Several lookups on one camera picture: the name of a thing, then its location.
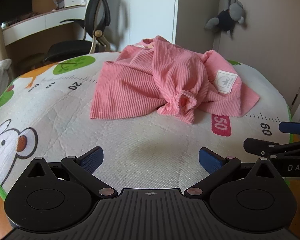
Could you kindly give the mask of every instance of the pink corduroy shirt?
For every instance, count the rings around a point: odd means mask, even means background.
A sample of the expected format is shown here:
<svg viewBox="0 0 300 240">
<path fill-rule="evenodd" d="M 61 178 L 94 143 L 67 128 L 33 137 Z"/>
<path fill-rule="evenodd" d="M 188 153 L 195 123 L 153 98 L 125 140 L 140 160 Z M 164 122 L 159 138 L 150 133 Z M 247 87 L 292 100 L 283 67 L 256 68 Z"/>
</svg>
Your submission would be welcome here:
<svg viewBox="0 0 300 240">
<path fill-rule="evenodd" d="M 220 92 L 229 80 L 234 82 Z M 157 112 L 193 123 L 194 109 L 241 117 L 259 100 L 236 71 L 214 50 L 204 54 L 157 36 L 124 48 L 106 61 L 93 96 L 90 118 L 120 119 Z"/>
</svg>

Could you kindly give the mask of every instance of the gray door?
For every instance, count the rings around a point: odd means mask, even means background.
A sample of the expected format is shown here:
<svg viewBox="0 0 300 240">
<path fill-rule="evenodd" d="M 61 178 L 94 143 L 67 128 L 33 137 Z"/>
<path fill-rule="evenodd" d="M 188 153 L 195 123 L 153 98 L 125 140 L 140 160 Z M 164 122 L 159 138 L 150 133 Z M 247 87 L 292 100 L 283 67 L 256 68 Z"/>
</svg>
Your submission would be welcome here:
<svg viewBox="0 0 300 240">
<path fill-rule="evenodd" d="M 246 26 L 237 25 L 232 40 L 222 33 L 214 48 L 259 70 L 291 106 L 300 88 L 300 0 L 239 1 Z"/>
</svg>

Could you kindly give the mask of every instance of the white desk drawer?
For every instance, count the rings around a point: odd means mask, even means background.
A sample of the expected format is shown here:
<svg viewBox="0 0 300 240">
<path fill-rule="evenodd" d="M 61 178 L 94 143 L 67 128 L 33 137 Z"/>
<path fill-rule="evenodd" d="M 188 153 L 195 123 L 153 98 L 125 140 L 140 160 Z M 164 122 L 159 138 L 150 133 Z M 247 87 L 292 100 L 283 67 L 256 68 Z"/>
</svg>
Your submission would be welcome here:
<svg viewBox="0 0 300 240">
<path fill-rule="evenodd" d="M 4 44 L 7 46 L 31 34 L 40 32 L 46 28 L 44 16 L 22 22 L 11 28 L 3 30 Z"/>
<path fill-rule="evenodd" d="M 62 11 L 57 11 L 54 13 L 50 13 L 45 15 L 46 20 L 46 28 L 53 28 L 59 26 L 61 24 L 67 24 L 70 22 L 60 23 L 66 19 L 84 19 L 84 15 L 86 13 L 86 7 L 78 7 L 78 8 L 69 8 Z"/>
</svg>

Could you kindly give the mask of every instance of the stuffed animal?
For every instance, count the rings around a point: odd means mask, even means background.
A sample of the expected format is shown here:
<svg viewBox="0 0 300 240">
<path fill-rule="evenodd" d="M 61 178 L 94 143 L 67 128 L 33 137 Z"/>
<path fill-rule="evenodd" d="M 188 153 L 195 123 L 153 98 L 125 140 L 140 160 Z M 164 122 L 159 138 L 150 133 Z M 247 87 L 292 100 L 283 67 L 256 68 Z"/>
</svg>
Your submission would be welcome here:
<svg viewBox="0 0 300 240">
<path fill-rule="evenodd" d="M 231 33 L 236 22 L 238 22 L 239 24 L 244 23 L 243 15 L 244 10 L 242 3 L 236 0 L 231 0 L 231 5 L 229 6 L 229 8 L 220 12 L 217 17 L 210 19 L 206 23 L 204 28 L 206 30 L 211 30 L 214 27 L 217 27 L 220 30 L 227 32 L 231 37 Z"/>
</svg>

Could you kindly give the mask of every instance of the chair seat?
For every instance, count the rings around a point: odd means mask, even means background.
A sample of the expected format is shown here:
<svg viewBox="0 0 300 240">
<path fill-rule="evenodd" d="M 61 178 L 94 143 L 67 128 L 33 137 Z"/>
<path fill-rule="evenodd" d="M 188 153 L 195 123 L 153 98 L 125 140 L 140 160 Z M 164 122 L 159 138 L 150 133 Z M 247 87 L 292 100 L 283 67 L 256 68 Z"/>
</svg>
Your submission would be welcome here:
<svg viewBox="0 0 300 240">
<path fill-rule="evenodd" d="M 72 57 L 86 55 L 90 52 L 91 41 L 62 41 L 52 45 L 44 59 L 44 62 L 58 62 Z"/>
</svg>

